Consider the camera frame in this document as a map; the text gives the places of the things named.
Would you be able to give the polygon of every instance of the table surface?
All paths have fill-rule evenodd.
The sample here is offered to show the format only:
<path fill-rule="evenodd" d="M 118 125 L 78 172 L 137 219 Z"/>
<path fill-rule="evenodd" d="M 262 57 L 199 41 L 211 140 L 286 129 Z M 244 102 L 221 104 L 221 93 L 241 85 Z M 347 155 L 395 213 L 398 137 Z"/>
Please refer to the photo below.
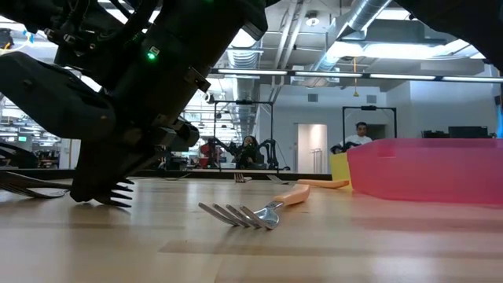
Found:
<path fill-rule="evenodd" d="M 503 282 L 499 208 L 377 200 L 313 188 L 272 231 L 197 204 L 260 208 L 291 186 L 141 179 L 126 210 L 0 193 L 0 281 Z"/>

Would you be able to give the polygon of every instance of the man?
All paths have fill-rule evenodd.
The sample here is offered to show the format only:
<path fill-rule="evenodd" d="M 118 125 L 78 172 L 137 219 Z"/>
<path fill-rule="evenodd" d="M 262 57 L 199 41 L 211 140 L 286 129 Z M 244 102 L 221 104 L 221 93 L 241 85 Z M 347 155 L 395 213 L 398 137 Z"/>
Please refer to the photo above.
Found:
<path fill-rule="evenodd" d="M 367 137 L 367 123 L 359 122 L 356 124 L 356 134 L 353 134 L 346 138 L 346 147 L 350 148 L 357 145 L 364 145 L 371 141 L 372 139 Z"/>

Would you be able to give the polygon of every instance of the orange handle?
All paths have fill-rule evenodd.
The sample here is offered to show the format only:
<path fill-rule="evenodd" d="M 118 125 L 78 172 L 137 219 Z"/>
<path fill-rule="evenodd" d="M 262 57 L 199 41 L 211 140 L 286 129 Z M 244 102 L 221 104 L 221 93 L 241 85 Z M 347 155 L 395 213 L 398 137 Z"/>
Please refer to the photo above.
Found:
<path fill-rule="evenodd" d="M 304 202 L 309 197 L 311 188 L 309 185 L 295 185 L 292 190 L 282 193 L 279 196 L 273 197 L 275 201 L 281 201 L 285 203 L 285 206 L 290 204 L 298 204 Z"/>
<path fill-rule="evenodd" d="M 337 180 L 337 181 L 319 181 L 319 180 L 299 180 L 297 181 L 299 184 L 317 186 L 326 189 L 338 189 L 344 186 L 349 185 L 348 180 Z"/>

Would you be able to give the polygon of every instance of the green led light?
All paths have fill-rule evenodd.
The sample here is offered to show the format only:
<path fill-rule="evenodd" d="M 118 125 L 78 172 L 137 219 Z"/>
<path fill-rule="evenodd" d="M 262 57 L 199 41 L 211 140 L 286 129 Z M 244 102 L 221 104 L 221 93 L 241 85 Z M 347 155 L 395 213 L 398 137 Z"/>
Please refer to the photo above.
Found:
<path fill-rule="evenodd" d="M 157 58 L 157 55 L 155 55 L 152 52 L 148 52 L 147 53 L 147 58 L 152 61 L 152 60 L 155 60 Z"/>

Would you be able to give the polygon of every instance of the white shirt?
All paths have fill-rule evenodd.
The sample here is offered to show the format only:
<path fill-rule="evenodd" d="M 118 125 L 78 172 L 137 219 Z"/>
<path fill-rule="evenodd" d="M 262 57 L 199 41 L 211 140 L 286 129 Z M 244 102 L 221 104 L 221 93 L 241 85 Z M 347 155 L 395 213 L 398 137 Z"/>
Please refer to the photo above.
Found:
<path fill-rule="evenodd" d="M 348 143 L 348 142 L 353 142 L 353 143 L 355 143 L 355 144 L 357 144 L 357 145 L 364 145 L 364 144 L 369 143 L 369 142 L 371 142 L 371 141 L 372 141 L 372 139 L 371 139 L 371 138 L 369 138 L 369 137 L 367 137 L 367 136 L 365 136 L 365 137 L 360 137 L 360 136 L 359 136 L 359 135 L 357 135 L 357 134 L 353 134 L 353 135 L 351 135 L 351 136 L 349 136 L 349 137 L 347 137 L 347 138 L 346 138 L 346 143 Z"/>

